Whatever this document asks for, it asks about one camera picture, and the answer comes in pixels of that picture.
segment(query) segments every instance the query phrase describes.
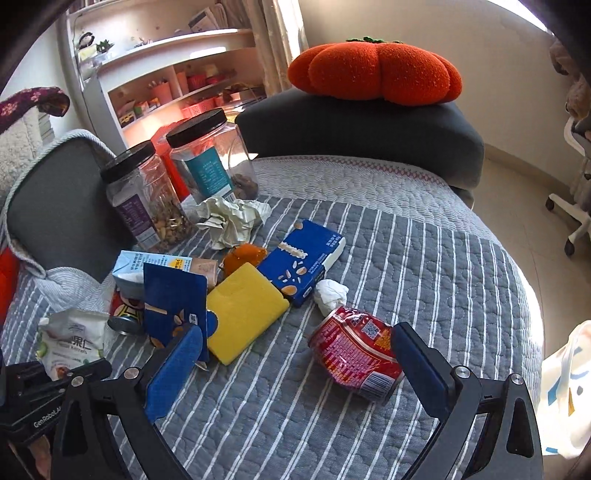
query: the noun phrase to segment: jar label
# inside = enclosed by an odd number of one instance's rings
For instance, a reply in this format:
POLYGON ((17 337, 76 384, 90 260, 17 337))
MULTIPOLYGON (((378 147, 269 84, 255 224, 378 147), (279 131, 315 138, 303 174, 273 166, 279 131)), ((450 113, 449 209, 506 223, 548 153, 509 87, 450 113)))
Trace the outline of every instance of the jar label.
POLYGON ((128 198, 115 208, 142 247, 151 248, 160 242, 160 237, 154 229, 150 214, 138 194, 128 198))
POLYGON ((223 197, 232 191, 232 182, 215 147, 187 161, 186 165, 204 197, 223 197))

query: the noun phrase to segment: barcode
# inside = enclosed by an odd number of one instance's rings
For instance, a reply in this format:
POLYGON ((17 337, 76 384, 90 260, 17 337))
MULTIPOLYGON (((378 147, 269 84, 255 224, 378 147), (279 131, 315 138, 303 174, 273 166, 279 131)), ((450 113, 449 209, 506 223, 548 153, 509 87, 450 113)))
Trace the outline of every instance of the barcode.
POLYGON ((394 379, 378 372, 371 372, 359 388, 359 395, 369 401, 379 402, 385 399, 394 385, 394 379))
POLYGON ((148 228, 145 232, 139 234, 136 238, 144 248, 152 248, 154 245, 160 243, 160 237, 156 233, 156 230, 154 230, 154 228, 152 227, 148 228))

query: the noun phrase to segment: green pumpkin stem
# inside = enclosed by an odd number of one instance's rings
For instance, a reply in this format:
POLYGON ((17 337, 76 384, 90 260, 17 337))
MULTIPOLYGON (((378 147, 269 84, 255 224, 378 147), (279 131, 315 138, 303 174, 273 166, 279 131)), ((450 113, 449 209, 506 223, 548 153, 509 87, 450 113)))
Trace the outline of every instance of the green pumpkin stem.
POLYGON ((363 40, 359 39, 359 38, 350 38, 347 41, 362 41, 362 42, 366 42, 366 43, 402 43, 401 41, 393 41, 393 42, 386 42, 385 40, 379 39, 376 40, 372 37, 363 37, 363 40))

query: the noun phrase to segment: crumpled tissue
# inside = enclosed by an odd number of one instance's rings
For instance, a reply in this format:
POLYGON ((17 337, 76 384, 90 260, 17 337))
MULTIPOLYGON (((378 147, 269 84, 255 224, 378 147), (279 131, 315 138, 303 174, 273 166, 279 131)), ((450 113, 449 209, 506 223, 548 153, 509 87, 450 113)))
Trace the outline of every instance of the crumpled tissue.
POLYGON ((206 219, 197 227, 209 228, 211 248, 221 250, 248 243, 252 229, 269 218, 271 207, 256 200, 228 202, 221 197, 210 197, 197 205, 195 212, 199 218, 206 219))
POLYGON ((322 312, 328 317, 334 309, 344 306, 347 303, 349 289, 339 282, 325 279, 320 280, 314 289, 314 301, 322 312))

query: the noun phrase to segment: orange candy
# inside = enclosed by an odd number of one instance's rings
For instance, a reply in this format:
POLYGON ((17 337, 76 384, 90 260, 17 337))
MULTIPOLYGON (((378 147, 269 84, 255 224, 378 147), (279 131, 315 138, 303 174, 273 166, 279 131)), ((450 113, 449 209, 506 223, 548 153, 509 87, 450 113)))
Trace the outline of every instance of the orange candy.
POLYGON ((226 277, 232 275, 238 268, 245 263, 250 263, 254 267, 267 256, 267 250, 263 247, 257 247, 252 244, 244 244, 233 248, 223 259, 223 272, 226 277))

